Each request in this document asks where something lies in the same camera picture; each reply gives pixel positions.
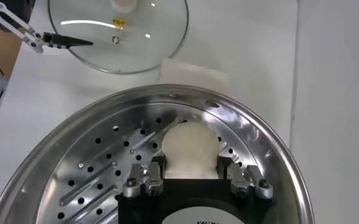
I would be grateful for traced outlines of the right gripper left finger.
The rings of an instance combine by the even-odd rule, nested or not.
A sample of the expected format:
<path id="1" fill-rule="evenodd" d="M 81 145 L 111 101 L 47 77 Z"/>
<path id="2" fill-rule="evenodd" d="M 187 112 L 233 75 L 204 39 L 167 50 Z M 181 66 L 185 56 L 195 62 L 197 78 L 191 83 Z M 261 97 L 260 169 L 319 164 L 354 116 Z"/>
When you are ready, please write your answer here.
<path id="1" fill-rule="evenodd" d="M 141 187 L 148 196 L 158 196 L 163 192 L 163 179 L 158 163 L 150 163 L 148 176 L 143 180 L 143 170 L 140 164 L 133 164 L 126 182 L 123 185 L 123 197 L 135 198 L 141 195 Z"/>

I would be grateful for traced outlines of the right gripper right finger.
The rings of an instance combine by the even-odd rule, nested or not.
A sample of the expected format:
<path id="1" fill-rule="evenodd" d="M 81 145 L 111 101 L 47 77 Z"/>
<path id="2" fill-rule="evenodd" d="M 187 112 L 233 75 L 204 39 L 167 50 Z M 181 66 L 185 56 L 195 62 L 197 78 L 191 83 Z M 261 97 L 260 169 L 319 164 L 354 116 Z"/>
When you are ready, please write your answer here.
<path id="1" fill-rule="evenodd" d="M 245 197 L 250 193 L 262 200 L 272 200 L 274 197 L 272 184 L 256 165 L 248 165 L 242 169 L 239 164 L 232 163 L 227 175 L 230 178 L 230 191 L 238 197 Z"/>

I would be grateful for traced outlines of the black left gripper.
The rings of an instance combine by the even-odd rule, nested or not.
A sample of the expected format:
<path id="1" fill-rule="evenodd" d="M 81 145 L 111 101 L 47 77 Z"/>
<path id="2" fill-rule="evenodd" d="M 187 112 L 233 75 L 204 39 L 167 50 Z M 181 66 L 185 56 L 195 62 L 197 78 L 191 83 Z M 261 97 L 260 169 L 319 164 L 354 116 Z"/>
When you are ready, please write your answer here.
<path id="1" fill-rule="evenodd" d="M 38 32 L 28 25 L 35 0 L 0 0 L 0 29 L 11 32 L 36 53 L 43 53 L 43 47 L 69 49 L 75 46 L 92 46 L 93 42 L 50 32 Z M 10 18 L 22 27 L 22 33 L 2 16 Z"/>

